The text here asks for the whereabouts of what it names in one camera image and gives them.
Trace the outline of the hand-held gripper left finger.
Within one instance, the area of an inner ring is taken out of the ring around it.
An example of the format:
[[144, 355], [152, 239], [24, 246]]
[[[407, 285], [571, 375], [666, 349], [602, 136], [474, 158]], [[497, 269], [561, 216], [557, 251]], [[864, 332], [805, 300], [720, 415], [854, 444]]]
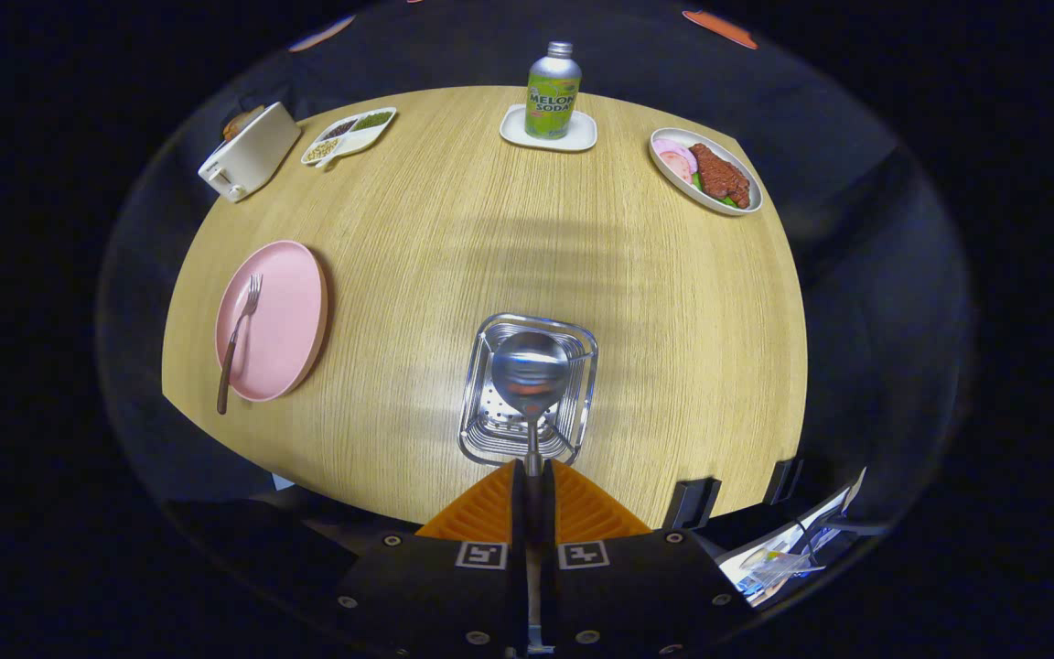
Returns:
[[385, 534], [336, 584], [336, 627], [378, 658], [519, 658], [524, 468], [503, 464], [415, 534]]

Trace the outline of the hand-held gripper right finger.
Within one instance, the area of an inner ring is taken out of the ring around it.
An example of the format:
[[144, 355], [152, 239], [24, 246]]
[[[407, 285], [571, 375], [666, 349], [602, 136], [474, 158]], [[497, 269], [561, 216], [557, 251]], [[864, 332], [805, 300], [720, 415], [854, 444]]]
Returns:
[[756, 621], [687, 529], [652, 529], [557, 460], [541, 471], [541, 638], [557, 658], [703, 658]]

